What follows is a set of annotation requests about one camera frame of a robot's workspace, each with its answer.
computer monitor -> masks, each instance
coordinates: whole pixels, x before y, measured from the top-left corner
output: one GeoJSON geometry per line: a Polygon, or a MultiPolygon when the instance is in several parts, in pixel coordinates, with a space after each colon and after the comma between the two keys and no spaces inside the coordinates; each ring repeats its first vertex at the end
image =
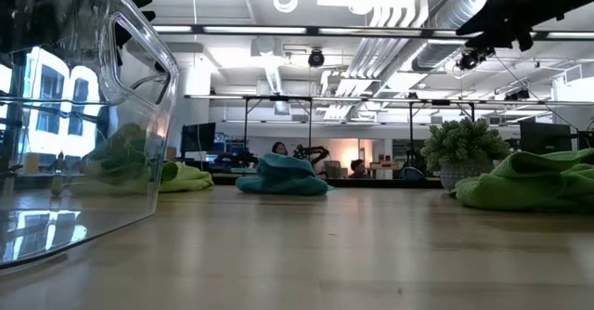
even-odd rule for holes
{"type": "Polygon", "coordinates": [[[522,151],[545,154],[573,149],[569,125],[522,121],[520,135],[522,151]]]}
{"type": "Polygon", "coordinates": [[[186,157],[186,152],[214,150],[214,132],[216,123],[184,125],[182,127],[181,155],[186,157]]]}

wooden table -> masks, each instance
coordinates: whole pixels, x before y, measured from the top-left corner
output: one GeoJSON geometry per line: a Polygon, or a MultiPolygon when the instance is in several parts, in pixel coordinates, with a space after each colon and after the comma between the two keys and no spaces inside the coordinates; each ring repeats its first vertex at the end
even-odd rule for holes
{"type": "Polygon", "coordinates": [[[2,309],[589,309],[594,220],[462,208],[443,190],[233,187],[0,277],[2,309]]]}

transparent plastic container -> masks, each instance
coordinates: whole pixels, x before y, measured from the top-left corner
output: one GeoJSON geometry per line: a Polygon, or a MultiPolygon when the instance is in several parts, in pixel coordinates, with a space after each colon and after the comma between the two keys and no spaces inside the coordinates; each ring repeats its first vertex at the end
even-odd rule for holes
{"type": "Polygon", "coordinates": [[[153,214],[179,70],[135,4],[0,0],[0,26],[0,268],[153,214]]]}

woman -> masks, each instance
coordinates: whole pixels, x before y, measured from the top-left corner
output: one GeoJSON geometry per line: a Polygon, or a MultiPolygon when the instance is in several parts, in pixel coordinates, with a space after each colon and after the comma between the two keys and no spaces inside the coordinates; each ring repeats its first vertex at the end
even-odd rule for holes
{"type": "Polygon", "coordinates": [[[272,146],[272,153],[280,154],[283,156],[287,155],[287,147],[282,142],[277,142],[272,146]]]}

camera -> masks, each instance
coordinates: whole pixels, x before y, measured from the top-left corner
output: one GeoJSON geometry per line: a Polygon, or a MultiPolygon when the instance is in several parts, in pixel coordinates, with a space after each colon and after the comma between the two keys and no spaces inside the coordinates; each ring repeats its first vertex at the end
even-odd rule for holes
{"type": "Polygon", "coordinates": [[[313,49],[311,55],[309,55],[307,63],[309,63],[309,66],[312,68],[319,68],[324,65],[324,54],[322,54],[322,49],[313,49]]]}

